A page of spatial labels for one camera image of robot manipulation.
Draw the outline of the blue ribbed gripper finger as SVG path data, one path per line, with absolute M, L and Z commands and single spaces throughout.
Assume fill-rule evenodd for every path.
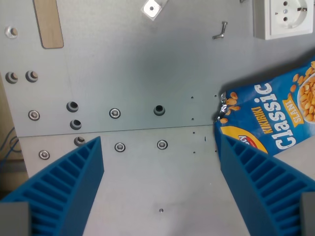
M 301 195 L 315 181 L 248 144 L 220 136 L 220 169 L 251 236 L 300 236 Z
M 31 235 L 81 236 L 104 173 L 101 138 L 72 150 L 2 199 L 30 206 Z

